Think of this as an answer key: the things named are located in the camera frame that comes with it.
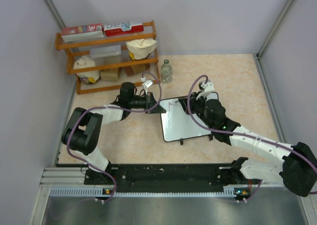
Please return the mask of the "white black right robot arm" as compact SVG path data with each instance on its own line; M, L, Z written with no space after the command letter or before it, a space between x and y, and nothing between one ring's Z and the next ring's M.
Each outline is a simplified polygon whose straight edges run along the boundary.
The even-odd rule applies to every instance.
M193 93L178 101L183 111L190 117L197 116L203 122L201 127L210 130L219 142L267 159L266 163L248 158L234 161L231 177L235 182L259 179L282 184L301 197L315 193L312 188L317 182L317 159L307 144L281 143L253 133L226 116L216 92L207 97Z

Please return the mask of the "black framed whiteboard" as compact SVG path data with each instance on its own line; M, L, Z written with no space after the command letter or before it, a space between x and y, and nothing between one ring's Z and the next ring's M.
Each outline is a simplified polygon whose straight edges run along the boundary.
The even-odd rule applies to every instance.
M180 103L174 103L177 100L178 98L171 98L160 102L166 109L166 113L160 114L163 140L167 143L179 141L180 145L183 145L184 140L207 136L212 141L211 132L198 126L189 115L186 115Z

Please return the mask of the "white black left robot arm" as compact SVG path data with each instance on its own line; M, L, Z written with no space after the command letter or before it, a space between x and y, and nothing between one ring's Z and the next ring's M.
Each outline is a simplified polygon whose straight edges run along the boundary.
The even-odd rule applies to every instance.
M165 113L166 110L159 105L162 88L159 86L160 96L156 100L149 91L153 84L152 80L143 82L143 93L137 95L135 85L125 82L111 104L88 110L78 107L73 111L62 133L61 142L71 157L81 160L95 171L95 178L100 183L105 184L112 179L112 171L107 169L110 162L97 147L101 127L122 121L131 113Z

